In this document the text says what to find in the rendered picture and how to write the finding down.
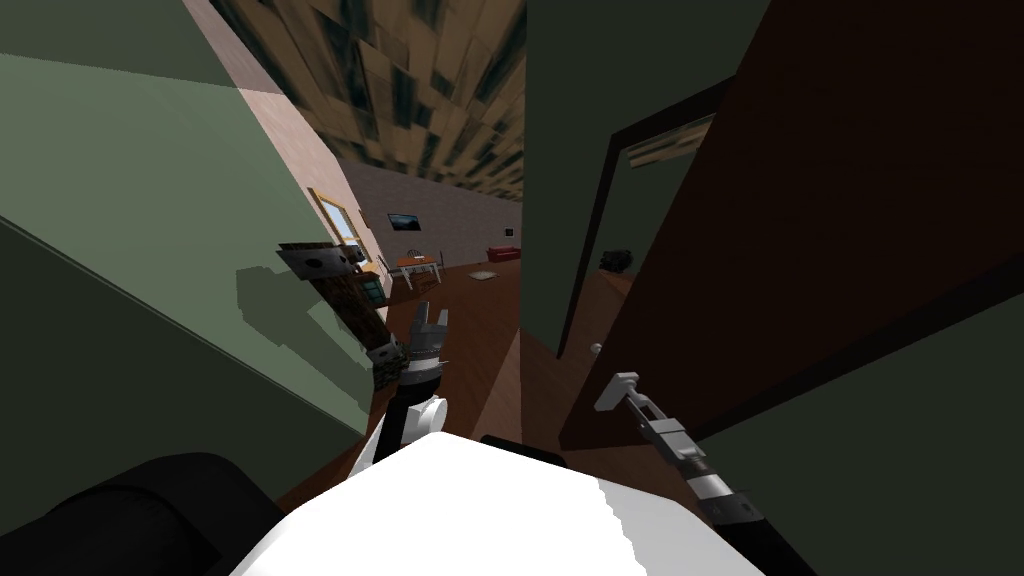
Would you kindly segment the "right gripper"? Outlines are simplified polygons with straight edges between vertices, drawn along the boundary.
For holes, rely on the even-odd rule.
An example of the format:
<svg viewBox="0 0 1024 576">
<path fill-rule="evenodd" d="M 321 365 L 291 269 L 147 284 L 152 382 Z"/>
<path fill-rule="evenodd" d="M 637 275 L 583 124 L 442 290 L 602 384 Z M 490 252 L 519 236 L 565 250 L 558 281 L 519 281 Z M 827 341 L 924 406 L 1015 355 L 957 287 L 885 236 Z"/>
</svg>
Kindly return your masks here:
<svg viewBox="0 0 1024 576">
<path fill-rule="evenodd" d="M 611 411 L 627 400 L 642 436 L 671 465 L 701 462 L 703 451 L 678 420 L 667 417 L 647 396 L 636 390 L 638 379 L 635 372 L 613 374 L 595 401 L 594 409 Z"/>
</svg>

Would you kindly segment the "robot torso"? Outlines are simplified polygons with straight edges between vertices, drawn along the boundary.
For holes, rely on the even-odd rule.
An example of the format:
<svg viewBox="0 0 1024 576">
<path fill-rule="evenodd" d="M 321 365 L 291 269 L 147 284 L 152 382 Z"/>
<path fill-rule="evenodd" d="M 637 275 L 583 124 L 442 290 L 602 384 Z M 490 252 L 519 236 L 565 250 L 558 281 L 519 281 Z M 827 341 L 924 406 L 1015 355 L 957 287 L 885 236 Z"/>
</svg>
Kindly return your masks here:
<svg viewBox="0 0 1024 576">
<path fill-rule="evenodd" d="M 763 576 L 675 501 L 443 431 L 279 523 L 230 576 Z"/>
</svg>

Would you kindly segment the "yellow framed window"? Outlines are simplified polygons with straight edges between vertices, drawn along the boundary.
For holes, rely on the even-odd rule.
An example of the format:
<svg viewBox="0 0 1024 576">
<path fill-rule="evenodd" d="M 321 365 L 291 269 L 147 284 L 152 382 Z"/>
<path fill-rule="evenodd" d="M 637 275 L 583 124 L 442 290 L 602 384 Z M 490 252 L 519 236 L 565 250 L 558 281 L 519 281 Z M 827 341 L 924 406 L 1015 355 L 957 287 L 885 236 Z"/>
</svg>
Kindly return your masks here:
<svg viewBox="0 0 1024 576">
<path fill-rule="evenodd" d="M 343 245 L 359 249 L 362 254 L 359 266 L 364 270 L 376 270 L 376 264 L 372 261 L 370 253 L 367 250 L 359 234 L 353 227 L 345 208 L 321 195 L 313 188 L 309 188 L 308 192 L 315 200 L 317 206 L 319 207 L 319 211 L 329 222 L 335 237 L 339 239 Z"/>
</svg>

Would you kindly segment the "dark brown door leaf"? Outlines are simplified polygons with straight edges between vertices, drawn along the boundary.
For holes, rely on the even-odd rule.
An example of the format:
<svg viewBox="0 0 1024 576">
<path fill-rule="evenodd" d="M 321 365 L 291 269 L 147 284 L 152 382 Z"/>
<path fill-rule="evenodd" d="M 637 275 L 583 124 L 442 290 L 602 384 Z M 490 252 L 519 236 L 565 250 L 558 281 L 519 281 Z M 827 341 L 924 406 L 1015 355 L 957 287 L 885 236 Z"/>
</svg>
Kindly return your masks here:
<svg viewBox="0 0 1024 576">
<path fill-rule="evenodd" d="M 559 434 L 703 439 L 1024 294 L 1024 0 L 771 0 Z"/>
</svg>

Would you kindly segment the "brown plank with metal brackets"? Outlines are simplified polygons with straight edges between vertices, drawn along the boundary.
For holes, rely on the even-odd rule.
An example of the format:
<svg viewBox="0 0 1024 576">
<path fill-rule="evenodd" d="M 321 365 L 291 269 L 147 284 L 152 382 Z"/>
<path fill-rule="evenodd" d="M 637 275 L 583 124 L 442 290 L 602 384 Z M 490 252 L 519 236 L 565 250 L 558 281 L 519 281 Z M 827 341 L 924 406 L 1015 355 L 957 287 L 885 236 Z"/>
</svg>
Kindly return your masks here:
<svg viewBox="0 0 1024 576">
<path fill-rule="evenodd" d="M 366 293 L 369 284 L 380 292 L 379 276 L 356 264 L 353 247 L 330 242 L 282 243 L 278 254 L 291 271 L 317 291 L 365 348 L 372 363 L 374 389 L 397 381 L 407 365 L 406 347 L 386 327 L 379 305 Z"/>
</svg>

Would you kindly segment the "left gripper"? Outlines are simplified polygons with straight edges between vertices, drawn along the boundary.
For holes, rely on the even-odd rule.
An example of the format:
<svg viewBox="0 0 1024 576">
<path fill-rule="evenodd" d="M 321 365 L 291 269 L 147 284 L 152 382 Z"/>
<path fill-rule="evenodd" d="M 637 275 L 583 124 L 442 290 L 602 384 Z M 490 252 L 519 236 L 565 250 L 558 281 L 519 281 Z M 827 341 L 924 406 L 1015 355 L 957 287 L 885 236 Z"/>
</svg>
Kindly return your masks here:
<svg viewBox="0 0 1024 576">
<path fill-rule="evenodd" d="M 431 370 L 441 365 L 440 355 L 449 326 L 449 311 L 442 308 L 436 322 L 429 323 L 429 303 L 420 301 L 410 328 L 407 370 Z"/>
</svg>

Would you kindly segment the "orange table with white legs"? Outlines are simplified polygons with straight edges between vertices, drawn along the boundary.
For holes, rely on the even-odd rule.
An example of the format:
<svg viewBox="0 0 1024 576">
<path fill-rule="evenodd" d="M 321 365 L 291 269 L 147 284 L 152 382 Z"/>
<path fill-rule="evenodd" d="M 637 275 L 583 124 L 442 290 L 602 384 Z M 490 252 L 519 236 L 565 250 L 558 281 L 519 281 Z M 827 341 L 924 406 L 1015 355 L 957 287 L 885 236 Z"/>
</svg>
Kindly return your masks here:
<svg viewBox="0 0 1024 576">
<path fill-rule="evenodd" d="M 402 279 L 406 281 L 407 287 L 413 289 L 413 276 L 415 274 L 430 273 L 432 274 L 438 283 L 442 281 L 439 262 L 430 256 L 425 255 L 413 255 L 410 257 L 399 258 L 395 263 L 395 268 L 400 272 Z"/>
</svg>

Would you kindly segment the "teal cabinet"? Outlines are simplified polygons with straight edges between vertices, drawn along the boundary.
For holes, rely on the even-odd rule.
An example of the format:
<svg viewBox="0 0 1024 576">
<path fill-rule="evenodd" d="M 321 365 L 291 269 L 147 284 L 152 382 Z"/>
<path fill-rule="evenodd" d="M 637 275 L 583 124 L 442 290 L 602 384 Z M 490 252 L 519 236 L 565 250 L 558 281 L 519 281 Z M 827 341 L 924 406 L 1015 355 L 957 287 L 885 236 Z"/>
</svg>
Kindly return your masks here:
<svg viewBox="0 0 1024 576">
<path fill-rule="evenodd" d="M 377 273 L 360 272 L 353 276 L 353 281 L 373 308 L 383 308 L 388 305 L 388 296 Z"/>
</svg>

